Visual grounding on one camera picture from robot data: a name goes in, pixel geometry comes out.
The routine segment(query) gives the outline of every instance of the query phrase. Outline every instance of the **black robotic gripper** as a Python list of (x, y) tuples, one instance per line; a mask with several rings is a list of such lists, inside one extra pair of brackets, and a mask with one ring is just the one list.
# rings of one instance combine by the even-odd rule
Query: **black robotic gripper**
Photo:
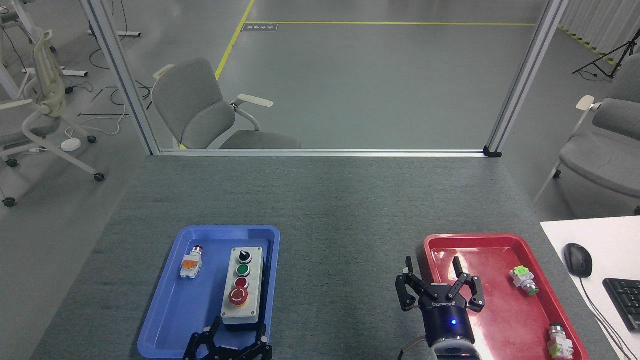
[[(476, 342), (467, 309), (479, 313), (484, 308), (482, 283), (478, 276), (471, 276), (462, 270), (460, 259), (453, 259), (453, 268), (458, 280), (451, 286), (448, 284), (430, 284), (413, 273), (411, 257), (406, 257), (406, 269), (396, 277), (396, 291), (403, 311), (418, 307), (422, 311), (422, 321), (429, 347), (443, 340), (465, 340), (471, 344)], [(459, 294), (462, 286), (471, 289), (471, 299), (467, 300)], [(409, 286), (418, 295), (416, 298), (407, 292)]]

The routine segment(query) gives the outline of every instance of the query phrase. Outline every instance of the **red tray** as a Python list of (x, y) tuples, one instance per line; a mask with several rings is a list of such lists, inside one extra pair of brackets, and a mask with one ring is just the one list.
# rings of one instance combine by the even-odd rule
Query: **red tray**
[[(482, 359), (551, 359), (547, 350), (549, 324), (561, 323), (573, 341), (575, 360), (589, 359), (575, 328), (564, 312), (528, 244), (514, 234), (431, 235), (418, 248), (418, 263), (427, 283), (456, 282), (452, 261), (460, 257), (464, 271), (483, 284), (486, 306), (468, 311)], [(524, 265), (535, 275), (540, 292), (528, 296), (513, 284), (509, 271)], [(468, 287), (460, 293), (471, 298)]]

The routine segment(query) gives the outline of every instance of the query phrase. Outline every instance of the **yellow floor line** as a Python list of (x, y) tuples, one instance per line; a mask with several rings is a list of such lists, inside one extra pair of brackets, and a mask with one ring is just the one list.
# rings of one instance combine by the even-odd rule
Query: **yellow floor line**
[[(582, 41), (581, 38), (569, 33), (569, 31), (567, 29), (565, 29), (562, 25), (558, 25), (558, 29), (564, 31), (565, 34), (569, 35), (570, 37), (574, 38), (576, 41), (578, 41), (580, 44), (584, 45), (584, 47), (586, 47), (587, 49), (591, 50), (591, 52), (593, 52), (594, 54), (598, 55), (598, 56), (603, 56), (604, 53), (601, 53), (600, 51), (597, 51), (596, 49), (592, 48), (588, 42), (584, 42)], [(613, 62), (612, 58), (605, 58), (603, 60), (606, 60), (607, 63), (610, 63), (613, 66), (616, 66), (617, 64)]]
[(510, 22), (247, 21), (246, 24), (535, 26)]
[(234, 37), (231, 38), (231, 41), (229, 42), (229, 46), (227, 46), (227, 50), (225, 51), (225, 55), (222, 56), (222, 60), (220, 60), (220, 65), (218, 65), (218, 69), (216, 70), (216, 79), (220, 78), (220, 74), (222, 74), (222, 70), (225, 68), (225, 64), (227, 64), (227, 59), (229, 59), (229, 54), (231, 53), (231, 49), (233, 49), (234, 45), (236, 44), (236, 40), (238, 39), (238, 35), (240, 35), (240, 31), (242, 31), (242, 27), (244, 26), (245, 22), (246, 22), (246, 18), (247, 16), (249, 16), (249, 12), (251, 11), (251, 8), (253, 7), (253, 2), (255, 0), (251, 0), (249, 2), (249, 5), (246, 7), (246, 10), (244, 11), (244, 15), (242, 16), (242, 19), (240, 20), (240, 23), (238, 24), (238, 27), (236, 28), (236, 32), (234, 33)]

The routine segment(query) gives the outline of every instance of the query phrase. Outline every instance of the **tripod stand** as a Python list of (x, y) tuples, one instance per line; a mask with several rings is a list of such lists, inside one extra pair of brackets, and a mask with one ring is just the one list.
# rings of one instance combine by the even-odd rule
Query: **tripod stand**
[[(576, 72), (581, 71), (582, 69), (584, 69), (584, 68), (588, 67), (589, 65), (593, 65), (593, 66), (597, 67), (597, 68), (598, 68), (598, 70), (600, 70), (600, 72), (601, 72), (602, 74), (604, 74), (604, 76), (606, 76), (607, 78), (609, 78), (609, 79), (613, 79), (613, 78), (615, 78), (615, 77), (616, 77), (616, 73), (618, 72), (618, 69), (620, 69), (620, 65), (622, 65), (622, 60), (624, 60), (624, 59), (625, 59), (625, 57), (627, 57), (627, 55), (633, 55), (633, 54), (634, 54), (634, 47), (638, 45), (638, 43), (637, 43), (638, 38), (640, 38), (640, 29), (638, 29), (638, 31), (637, 31), (637, 33), (634, 35), (634, 38), (633, 38), (633, 39), (629, 40), (627, 43), (625, 43), (625, 44), (623, 44), (623, 45), (620, 45), (619, 47), (615, 48), (615, 49), (614, 49), (614, 50), (612, 50), (611, 52), (609, 52), (609, 53), (606, 53), (606, 54), (602, 55), (601, 57), (599, 57), (599, 59), (594, 60), (594, 61), (592, 61), (592, 62), (588, 63), (587, 65), (585, 65), (585, 66), (583, 66), (583, 67), (579, 68), (578, 70), (576, 70), (576, 71), (572, 72), (572, 73), (571, 73), (571, 75), (575, 74)], [(601, 67), (599, 67), (599, 66), (598, 66), (598, 64), (596, 64), (596, 62), (598, 62), (598, 61), (600, 61), (600, 60), (602, 60), (602, 59), (606, 58), (607, 56), (609, 56), (609, 55), (611, 55), (611, 54), (615, 53), (616, 51), (618, 51), (618, 50), (622, 49), (623, 47), (626, 47), (625, 52), (624, 52), (624, 53), (622, 53), (622, 57), (620, 58), (620, 60), (618, 60), (618, 63), (616, 64), (615, 68), (613, 68), (613, 70), (611, 71), (611, 73), (610, 73), (610, 74), (607, 74), (607, 72), (606, 72), (606, 71), (602, 70), (602, 68), (601, 68)]]

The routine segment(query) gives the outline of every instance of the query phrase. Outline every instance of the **gray table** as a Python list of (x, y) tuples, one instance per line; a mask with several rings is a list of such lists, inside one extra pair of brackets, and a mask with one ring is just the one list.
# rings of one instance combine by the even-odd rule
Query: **gray table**
[(159, 274), (195, 224), (279, 228), (275, 359), (397, 358), (424, 328), (400, 310), (395, 276), (447, 233), (523, 237), (591, 358), (617, 358), (500, 159), (149, 157), (33, 359), (140, 359)]

